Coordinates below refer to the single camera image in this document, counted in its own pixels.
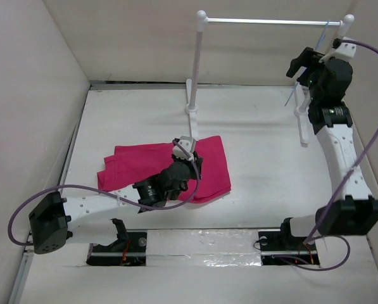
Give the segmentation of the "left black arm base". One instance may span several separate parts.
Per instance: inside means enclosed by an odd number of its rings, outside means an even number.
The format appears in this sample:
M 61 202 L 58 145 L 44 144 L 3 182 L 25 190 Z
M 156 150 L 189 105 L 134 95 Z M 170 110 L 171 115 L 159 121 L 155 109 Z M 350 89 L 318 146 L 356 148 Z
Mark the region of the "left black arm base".
M 112 220 L 116 240 L 107 246 L 90 244 L 86 264 L 95 267 L 146 266 L 147 230 L 127 230 L 122 220 Z

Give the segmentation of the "light blue wire hanger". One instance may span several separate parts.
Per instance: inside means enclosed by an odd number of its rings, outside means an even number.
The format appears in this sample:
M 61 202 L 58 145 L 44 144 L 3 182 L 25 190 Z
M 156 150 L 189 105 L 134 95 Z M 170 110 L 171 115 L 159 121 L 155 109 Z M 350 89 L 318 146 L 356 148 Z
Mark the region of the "light blue wire hanger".
M 330 22 L 330 20 L 327 20 L 327 22 L 325 23 L 325 25 L 324 25 L 324 27 L 323 27 L 322 33 L 321 33 L 320 37 L 318 38 L 318 40 L 317 40 L 317 42 L 316 42 L 316 44 L 315 44 L 315 47 L 313 48 L 315 51 L 318 51 L 318 50 L 319 50 L 321 44 L 322 44 L 322 43 L 324 42 L 324 40 L 325 40 L 326 32 L 327 32 L 327 29 L 328 29 L 328 27 L 329 27 L 329 22 Z M 290 102 L 292 96 L 294 95 L 294 93 L 295 93 L 297 87 L 298 87 L 298 81 L 296 81 L 296 82 L 294 83 L 293 88 L 292 88 L 292 91 L 291 91 L 289 97 L 287 98 L 287 100 L 286 100 L 284 106 L 287 106 L 287 105 L 288 105 L 288 103 Z

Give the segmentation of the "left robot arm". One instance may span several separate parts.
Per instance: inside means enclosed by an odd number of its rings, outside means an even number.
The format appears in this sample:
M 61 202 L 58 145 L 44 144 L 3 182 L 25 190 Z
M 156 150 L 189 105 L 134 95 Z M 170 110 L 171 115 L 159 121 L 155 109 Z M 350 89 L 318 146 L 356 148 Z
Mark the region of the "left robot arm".
M 67 243 L 124 249 L 127 233 L 122 215 L 168 210 L 168 201 L 175 201 L 178 208 L 185 202 L 179 195 L 188 190 L 188 182 L 199 182 L 203 159 L 197 152 L 172 159 L 160 173 L 112 193 L 93 189 L 91 196 L 64 198 L 49 190 L 28 215 L 35 253 L 51 253 Z

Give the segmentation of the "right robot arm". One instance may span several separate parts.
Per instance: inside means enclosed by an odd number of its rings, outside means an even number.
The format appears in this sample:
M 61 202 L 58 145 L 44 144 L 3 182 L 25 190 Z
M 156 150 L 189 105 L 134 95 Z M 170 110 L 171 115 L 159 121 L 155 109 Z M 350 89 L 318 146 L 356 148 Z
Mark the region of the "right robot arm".
M 297 81 L 308 88 L 308 121 L 320 143 L 331 178 L 332 196 L 328 204 L 314 214 L 287 218 L 279 233 L 285 249 L 294 249 L 303 240 L 316 236 L 364 236 L 378 221 L 378 199 L 373 197 L 362 175 L 353 142 L 353 120 L 343 101 L 351 84 L 350 60 L 356 53 L 356 42 L 341 41 L 327 54 L 307 47 L 291 60 L 287 77 L 300 68 L 305 71 Z

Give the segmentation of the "pink trousers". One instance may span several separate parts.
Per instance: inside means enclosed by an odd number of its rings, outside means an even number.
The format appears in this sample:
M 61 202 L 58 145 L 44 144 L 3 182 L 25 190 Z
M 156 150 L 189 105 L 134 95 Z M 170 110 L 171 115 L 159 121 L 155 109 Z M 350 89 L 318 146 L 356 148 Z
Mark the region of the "pink trousers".
M 158 174 L 172 164 L 172 143 L 115 146 L 97 173 L 98 188 L 115 191 Z M 199 189 L 191 203 L 208 203 L 230 192 L 231 182 L 224 146 L 219 136 L 201 139 L 195 152 L 203 159 Z

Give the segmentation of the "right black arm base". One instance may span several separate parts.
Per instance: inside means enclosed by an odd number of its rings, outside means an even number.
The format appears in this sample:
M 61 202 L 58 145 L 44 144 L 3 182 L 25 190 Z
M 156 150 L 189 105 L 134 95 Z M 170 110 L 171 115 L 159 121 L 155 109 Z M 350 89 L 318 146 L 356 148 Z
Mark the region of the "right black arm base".
M 285 218 L 279 228 L 261 229 L 253 243 L 263 266 L 271 265 L 320 265 L 315 243 L 304 245 L 305 237 L 290 233 L 290 218 Z

